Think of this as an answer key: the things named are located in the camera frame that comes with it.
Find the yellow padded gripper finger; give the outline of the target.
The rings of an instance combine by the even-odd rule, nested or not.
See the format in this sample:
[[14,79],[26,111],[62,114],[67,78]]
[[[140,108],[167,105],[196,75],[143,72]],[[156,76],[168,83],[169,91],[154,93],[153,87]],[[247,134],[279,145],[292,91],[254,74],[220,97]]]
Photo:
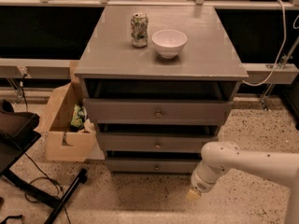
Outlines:
[[188,201],[197,201],[201,197],[201,192],[197,189],[189,189],[186,199]]

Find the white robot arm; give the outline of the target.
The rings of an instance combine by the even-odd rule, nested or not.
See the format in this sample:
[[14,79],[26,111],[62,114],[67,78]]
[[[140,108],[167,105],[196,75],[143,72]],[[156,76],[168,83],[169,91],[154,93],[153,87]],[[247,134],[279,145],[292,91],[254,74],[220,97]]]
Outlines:
[[269,180],[291,190],[285,224],[299,224],[299,154],[241,150],[233,142],[203,145],[201,160],[192,172],[190,201],[213,189],[218,179],[236,169]]

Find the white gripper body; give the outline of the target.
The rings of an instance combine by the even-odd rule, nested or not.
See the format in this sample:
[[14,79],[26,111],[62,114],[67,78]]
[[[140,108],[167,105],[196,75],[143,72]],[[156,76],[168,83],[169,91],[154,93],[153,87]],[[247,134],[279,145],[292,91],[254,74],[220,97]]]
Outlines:
[[215,168],[200,161],[192,172],[191,184],[196,193],[207,193],[211,191],[220,177],[225,174],[223,168]]

